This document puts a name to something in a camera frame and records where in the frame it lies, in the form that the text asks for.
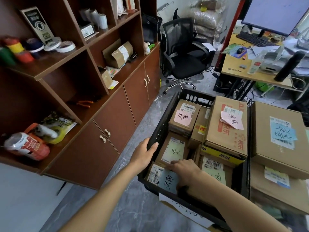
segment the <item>desk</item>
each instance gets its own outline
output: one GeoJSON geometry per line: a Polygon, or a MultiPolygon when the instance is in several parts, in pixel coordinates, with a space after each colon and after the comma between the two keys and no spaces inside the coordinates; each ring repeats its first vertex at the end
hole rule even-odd
{"type": "MultiPolygon", "coordinates": [[[[236,43],[239,45],[245,46],[245,47],[249,47],[252,46],[251,43],[245,42],[244,40],[241,40],[239,38],[236,38],[236,34],[232,34],[229,45],[236,43]]],[[[241,79],[245,79],[248,80],[245,84],[245,86],[243,86],[243,89],[239,92],[239,95],[237,96],[236,99],[238,99],[241,94],[244,92],[245,88],[251,83],[251,85],[249,86],[249,88],[247,89],[247,91],[243,94],[243,96],[241,97],[240,101],[242,101],[245,97],[245,95],[250,91],[250,89],[253,87],[254,82],[255,81],[261,81],[261,82],[265,82],[267,84],[271,84],[271,85],[275,85],[281,88],[285,88],[285,89],[292,89],[292,82],[291,79],[288,77],[286,78],[284,81],[282,82],[278,82],[275,81],[274,75],[269,75],[269,74],[265,74],[265,73],[261,73],[261,72],[257,72],[253,75],[250,75],[247,73],[247,71],[249,70],[251,66],[251,60],[248,59],[248,56],[245,60],[243,60],[242,58],[235,58],[233,56],[230,55],[226,55],[224,63],[223,63],[223,67],[221,70],[222,74],[225,75],[230,75],[230,76],[234,76],[237,77],[237,80],[234,82],[234,84],[232,85],[230,92],[226,95],[226,97],[229,97],[231,95],[231,93],[233,92],[233,90],[238,86],[238,84],[240,83],[241,79]],[[239,65],[246,65],[247,68],[246,69],[242,69],[239,67],[239,65]]]]}

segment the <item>black plastic crate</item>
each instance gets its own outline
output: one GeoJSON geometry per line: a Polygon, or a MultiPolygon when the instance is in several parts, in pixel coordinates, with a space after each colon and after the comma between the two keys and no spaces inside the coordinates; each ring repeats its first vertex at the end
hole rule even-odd
{"type": "MultiPolygon", "coordinates": [[[[172,194],[164,189],[158,187],[157,185],[145,180],[149,167],[153,161],[156,160],[160,149],[167,137],[168,134],[168,122],[172,117],[174,110],[180,99],[191,101],[206,107],[211,107],[215,97],[210,96],[206,93],[198,92],[192,89],[184,89],[182,92],[175,93],[172,100],[168,104],[163,116],[161,117],[156,129],[154,130],[149,143],[147,145],[147,150],[155,143],[158,142],[159,146],[154,153],[150,164],[145,168],[140,174],[138,174],[138,181],[145,185],[145,188],[156,194],[159,193],[167,196],[168,198],[174,200],[175,202],[187,207],[188,209],[198,213],[199,215],[207,218],[208,220],[214,222],[219,227],[226,230],[230,230],[229,226],[226,224],[225,220],[219,213],[219,211],[207,204],[202,203],[188,195],[185,189],[179,189],[178,195],[172,194]]],[[[248,108],[248,130],[251,130],[250,122],[250,108],[248,108]]],[[[240,193],[245,198],[249,199],[250,197],[250,165],[251,165],[251,132],[248,132],[248,158],[241,165],[237,166],[233,170],[232,175],[232,189],[240,193]]],[[[190,159],[195,150],[190,150],[188,158],[190,159]]]]}

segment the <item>black thermos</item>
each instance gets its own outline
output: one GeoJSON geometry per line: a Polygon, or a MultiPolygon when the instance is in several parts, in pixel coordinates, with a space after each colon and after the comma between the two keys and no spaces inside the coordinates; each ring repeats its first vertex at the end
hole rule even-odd
{"type": "Polygon", "coordinates": [[[299,62],[303,59],[305,56],[304,51],[297,51],[292,58],[289,59],[289,61],[284,65],[284,67],[278,72],[278,74],[275,76],[275,81],[282,82],[285,78],[288,77],[288,75],[296,68],[296,66],[299,64],[299,62]]]}

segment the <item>sack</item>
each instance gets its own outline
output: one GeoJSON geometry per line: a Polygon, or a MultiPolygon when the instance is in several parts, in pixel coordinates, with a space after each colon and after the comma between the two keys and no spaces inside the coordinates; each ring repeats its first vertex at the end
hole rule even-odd
{"type": "Polygon", "coordinates": [[[158,16],[153,17],[143,13],[141,21],[143,25],[144,42],[153,44],[161,26],[162,18],[158,16]]]}

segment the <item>forearm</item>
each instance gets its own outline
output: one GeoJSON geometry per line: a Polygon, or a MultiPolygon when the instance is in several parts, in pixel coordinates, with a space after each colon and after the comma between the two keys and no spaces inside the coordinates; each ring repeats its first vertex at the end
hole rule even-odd
{"type": "Polygon", "coordinates": [[[288,231],[280,222],[254,203],[219,183],[205,172],[200,171],[193,177],[192,187],[202,192],[201,198],[220,212],[233,231],[288,231]]]}
{"type": "Polygon", "coordinates": [[[134,176],[134,166],[128,164],[103,189],[99,190],[60,231],[104,231],[118,200],[134,176]]]}

